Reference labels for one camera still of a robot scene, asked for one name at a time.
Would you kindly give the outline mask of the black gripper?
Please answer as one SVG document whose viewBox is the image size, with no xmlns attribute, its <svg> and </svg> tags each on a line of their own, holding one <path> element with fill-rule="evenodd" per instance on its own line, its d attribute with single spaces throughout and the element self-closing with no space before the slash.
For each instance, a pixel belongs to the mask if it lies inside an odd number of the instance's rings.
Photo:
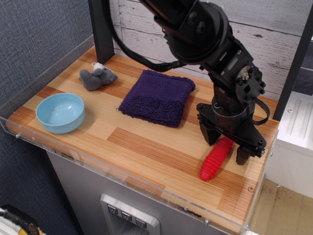
<svg viewBox="0 0 313 235">
<path fill-rule="evenodd" d="M 197 105 L 200 130 L 207 143 L 213 145 L 221 135 L 237 143 L 238 165 L 244 165 L 250 156 L 261 157 L 265 153 L 267 142 L 255 126 L 266 123 L 267 119 L 259 121 L 253 119 L 255 105 L 259 105 L 264 111 L 267 110 L 266 104 L 260 99 L 234 113 L 220 106 L 215 99 L 211 105 L 204 103 Z"/>
</svg>

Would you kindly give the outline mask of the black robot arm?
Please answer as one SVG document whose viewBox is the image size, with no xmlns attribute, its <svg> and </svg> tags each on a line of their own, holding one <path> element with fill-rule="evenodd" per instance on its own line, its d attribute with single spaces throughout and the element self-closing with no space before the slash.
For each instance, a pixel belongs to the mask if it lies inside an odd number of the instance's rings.
<svg viewBox="0 0 313 235">
<path fill-rule="evenodd" d="M 236 162 L 264 154 L 266 140 L 253 120 L 265 92 L 262 73 L 233 36 L 221 7 L 198 0 L 145 0 L 144 6 L 163 29 L 171 53 L 185 65 L 199 65 L 214 84 L 210 104 L 197 105 L 203 136 L 213 144 L 220 135 L 238 144 Z"/>
</svg>

